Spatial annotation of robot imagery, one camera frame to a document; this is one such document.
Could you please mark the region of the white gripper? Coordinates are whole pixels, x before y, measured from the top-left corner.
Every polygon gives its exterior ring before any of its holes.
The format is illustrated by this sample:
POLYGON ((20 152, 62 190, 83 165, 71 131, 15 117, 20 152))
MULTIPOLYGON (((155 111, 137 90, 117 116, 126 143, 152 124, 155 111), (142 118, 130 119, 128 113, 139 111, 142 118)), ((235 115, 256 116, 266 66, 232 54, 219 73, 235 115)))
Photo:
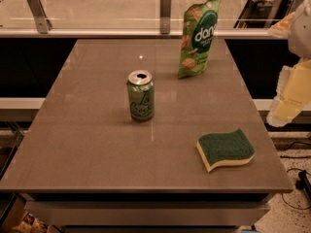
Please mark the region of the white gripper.
MULTIPOLYGON (((294 13, 272 25, 267 33, 288 38, 290 52, 300 58, 311 58, 311 0, 304 0, 294 13)), ((271 126, 283 127, 311 103, 311 60, 299 62, 293 68, 284 66, 276 92, 266 121, 271 126)))

